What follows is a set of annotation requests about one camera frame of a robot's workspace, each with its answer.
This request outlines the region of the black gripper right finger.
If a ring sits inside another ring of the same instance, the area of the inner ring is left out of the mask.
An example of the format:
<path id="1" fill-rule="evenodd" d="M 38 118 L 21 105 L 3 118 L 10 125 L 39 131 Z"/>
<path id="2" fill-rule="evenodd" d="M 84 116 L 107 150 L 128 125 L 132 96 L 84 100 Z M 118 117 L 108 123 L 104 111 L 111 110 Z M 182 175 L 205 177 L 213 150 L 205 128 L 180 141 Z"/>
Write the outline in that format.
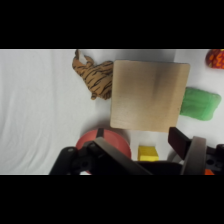
<path id="1" fill-rule="evenodd" d="M 170 127 L 168 143 L 175 153 L 184 161 L 182 174 L 204 174 L 206 163 L 206 139 L 194 136 L 188 138 L 176 127 Z"/>

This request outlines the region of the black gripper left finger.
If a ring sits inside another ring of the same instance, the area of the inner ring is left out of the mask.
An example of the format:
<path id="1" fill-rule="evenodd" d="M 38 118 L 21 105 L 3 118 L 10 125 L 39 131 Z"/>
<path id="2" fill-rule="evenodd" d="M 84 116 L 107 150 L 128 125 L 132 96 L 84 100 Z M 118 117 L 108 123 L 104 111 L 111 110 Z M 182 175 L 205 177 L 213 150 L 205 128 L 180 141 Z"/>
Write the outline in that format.
<path id="1" fill-rule="evenodd" d="M 131 149 L 124 137 L 98 128 L 84 135 L 85 169 L 90 174 L 150 174 L 131 159 Z"/>

